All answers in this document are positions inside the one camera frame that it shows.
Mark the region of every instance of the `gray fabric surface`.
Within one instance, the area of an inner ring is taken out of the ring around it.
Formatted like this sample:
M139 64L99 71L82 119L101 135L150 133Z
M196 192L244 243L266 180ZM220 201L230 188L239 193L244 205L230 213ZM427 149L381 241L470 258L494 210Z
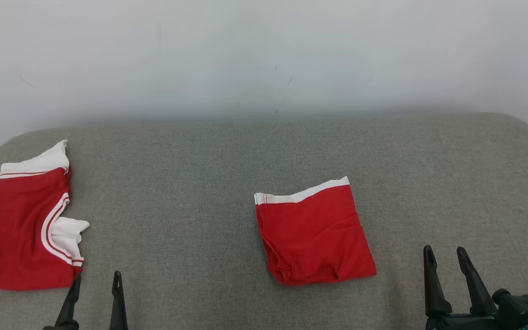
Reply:
M506 115L53 129L0 164L67 138L63 215L87 220L75 318L109 327L113 271L131 330L423 329L431 244L446 298L470 301L455 248L492 293L528 294L528 125ZM378 276L281 286L266 272L253 194L348 176ZM52 324L66 290L0 290L0 330Z

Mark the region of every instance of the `black knob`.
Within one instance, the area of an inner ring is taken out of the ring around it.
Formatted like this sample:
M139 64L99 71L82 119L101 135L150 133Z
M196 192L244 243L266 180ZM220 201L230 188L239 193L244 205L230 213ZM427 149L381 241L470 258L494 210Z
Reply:
M496 292L494 292L494 294L492 295L492 301L494 303L496 303L496 305L500 305L501 304L501 296L503 294L509 294L511 295L511 293L507 290L507 289L498 289L496 290Z

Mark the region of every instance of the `wall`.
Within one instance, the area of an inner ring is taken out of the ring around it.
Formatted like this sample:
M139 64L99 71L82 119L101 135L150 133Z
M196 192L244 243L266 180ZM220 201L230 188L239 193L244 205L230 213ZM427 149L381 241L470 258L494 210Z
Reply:
M407 106L528 122L528 0L0 0L0 145Z

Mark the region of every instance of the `folded garment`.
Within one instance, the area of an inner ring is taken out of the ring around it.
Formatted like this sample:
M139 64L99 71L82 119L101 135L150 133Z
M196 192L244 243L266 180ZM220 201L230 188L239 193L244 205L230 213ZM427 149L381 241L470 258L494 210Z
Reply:
M84 262L78 244L89 223L59 217L69 203L66 140L0 172L0 288L71 286Z
M376 275L347 177L290 196L257 193L267 270L288 286Z

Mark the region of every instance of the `red fabric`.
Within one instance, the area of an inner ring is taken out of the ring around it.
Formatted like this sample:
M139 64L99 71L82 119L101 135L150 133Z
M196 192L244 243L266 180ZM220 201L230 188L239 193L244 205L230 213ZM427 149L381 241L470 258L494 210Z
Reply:
M376 275L350 186L299 203L256 205L267 270L288 286Z
M65 169L58 168L41 175L0 179L1 289L67 287L79 274L80 267L53 255L42 242L44 220L52 213L52 223L64 207L59 201L68 202L69 177L70 172L65 175Z

